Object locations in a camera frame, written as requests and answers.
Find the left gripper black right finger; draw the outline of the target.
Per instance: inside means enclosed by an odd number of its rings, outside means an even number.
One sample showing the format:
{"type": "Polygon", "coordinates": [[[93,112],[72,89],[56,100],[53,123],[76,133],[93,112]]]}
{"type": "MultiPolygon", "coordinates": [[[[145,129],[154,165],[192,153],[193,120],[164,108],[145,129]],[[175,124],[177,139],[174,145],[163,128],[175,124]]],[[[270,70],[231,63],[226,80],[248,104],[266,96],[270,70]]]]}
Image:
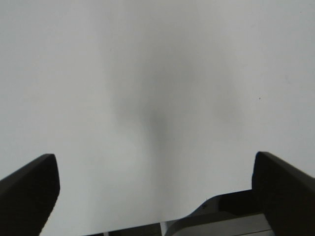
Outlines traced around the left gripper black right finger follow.
{"type": "Polygon", "coordinates": [[[277,236],[315,234],[315,179],[269,152],[258,152],[252,190],[277,236]]]}

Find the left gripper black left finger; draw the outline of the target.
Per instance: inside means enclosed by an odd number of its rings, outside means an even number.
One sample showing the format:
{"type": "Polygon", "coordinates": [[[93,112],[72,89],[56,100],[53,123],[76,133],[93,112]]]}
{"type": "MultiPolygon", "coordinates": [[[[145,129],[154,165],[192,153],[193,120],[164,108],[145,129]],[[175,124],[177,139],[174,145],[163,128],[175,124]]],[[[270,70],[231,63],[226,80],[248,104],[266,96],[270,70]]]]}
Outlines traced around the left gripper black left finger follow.
{"type": "Polygon", "coordinates": [[[44,154],[0,181],[0,234],[41,234],[60,193],[54,154],[44,154]]]}

